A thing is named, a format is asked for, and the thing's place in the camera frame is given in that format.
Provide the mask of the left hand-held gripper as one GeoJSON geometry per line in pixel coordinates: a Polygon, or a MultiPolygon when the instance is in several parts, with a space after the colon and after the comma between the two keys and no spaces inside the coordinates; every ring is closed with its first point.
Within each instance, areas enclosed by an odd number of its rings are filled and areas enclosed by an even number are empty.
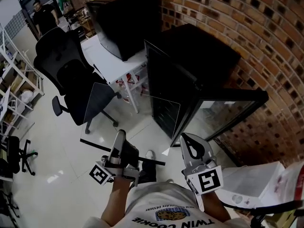
{"type": "Polygon", "coordinates": [[[139,150],[126,140],[124,130],[117,132],[110,156],[102,156],[89,175],[102,186],[117,177],[132,181],[135,187],[138,185],[139,150]]]}

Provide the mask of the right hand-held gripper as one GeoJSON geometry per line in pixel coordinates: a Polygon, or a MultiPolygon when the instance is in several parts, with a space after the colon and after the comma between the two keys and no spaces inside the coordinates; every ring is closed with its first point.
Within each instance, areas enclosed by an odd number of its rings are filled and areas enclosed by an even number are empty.
{"type": "Polygon", "coordinates": [[[180,145],[186,166],[182,173],[190,190],[200,196],[222,188],[222,169],[212,158],[210,144],[197,135],[182,133],[180,145]]]}

